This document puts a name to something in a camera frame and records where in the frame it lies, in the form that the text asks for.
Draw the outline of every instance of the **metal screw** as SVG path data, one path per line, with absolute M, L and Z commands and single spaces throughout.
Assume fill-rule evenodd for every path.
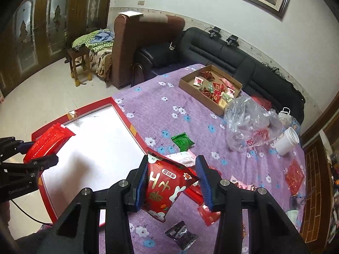
M 122 181 L 119 181 L 118 184 L 119 184 L 120 187 L 125 187 L 125 186 L 128 185 L 128 181 L 126 181 L 125 179 L 123 179 Z
M 267 190 L 263 187 L 258 188 L 258 193 L 261 195 L 265 195 L 267 193 Z
M 87 196 L 92 190 L 90 188 L 84 188 L 81 190 L 81 194 Z
M 229 180 L 228 180 L 228 179 L 222 179 L 222 180 L 220 181 L 220 184 L 221 184 L 222 186 L 228 186 L 228 185 L 229 185 Z

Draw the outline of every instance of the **brown upholstered couch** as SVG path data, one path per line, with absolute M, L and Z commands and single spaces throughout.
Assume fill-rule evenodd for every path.
M 127 17 L 119 15 L 114 21 L 111 83 L 121 88 L 131 83 L 133 55 L 138 47 L 171 42 L 183 30 L 181 17 L 160 13 Z

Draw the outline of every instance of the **cardboard box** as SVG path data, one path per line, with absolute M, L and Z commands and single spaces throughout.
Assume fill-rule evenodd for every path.
M 207 81 L 204 79 L 202 76 L 200 76 L 201 71 L 210 71 L 213 73 L 213 76 L 215 80 L 210 80 Z M 226 78 L 229 82 L 232 83 L 234 86 L 235 93 L 234 93 L 234 98 L 236 98 L 241 91 L 242 84 L 235 80 L 233 77 L 228 75 L 226 72 L 222 71 L 221 69 L 218 69 L 215 66 L 206 66 L 204 68 L 201 68 L 197 71 L 194 71 L 180 79 L 179 82 L 179 88 L 184 90 L 186 93 L 188 93 L 190 96 L 194 97 L 196 100 L 198 100 L 200 103 L 204 104 L 207 108 L 209 108 L 212 112 L 214 112 L 218 116 L 223 116 L 224 115 L 224 109 L 221 108 L 217 103 L 215 103 L 212 99 L 209 99 L 207 96 L 203 95 L 199 90 L 198 87 L 194 86 L 194 78 L 195 77 L 201 77 L 204 79 L 203 85 L 207 86 L 209 82 L 215 82 L 218 84 L 222 84 L 222 81 L 220 80 L 220 77 Z

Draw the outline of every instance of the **person's hand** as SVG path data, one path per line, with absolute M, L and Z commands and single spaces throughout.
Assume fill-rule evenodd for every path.
M 10 202 L 0 203 L 0 216 L 2 217 L 3 221 L 8 225 L 8 222 L 11 219 Z

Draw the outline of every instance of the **wall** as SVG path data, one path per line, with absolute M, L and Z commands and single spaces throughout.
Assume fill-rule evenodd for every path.
M 140 7 L 139 0 L 112 1 L 111 7 Z M 145 0 L 144 8 L 195 18 L 237 35 L 286 69 L 321 111 L 339 90 L 339 23 L 323 0 L 290 0 L 282 21 L 243 0 Z

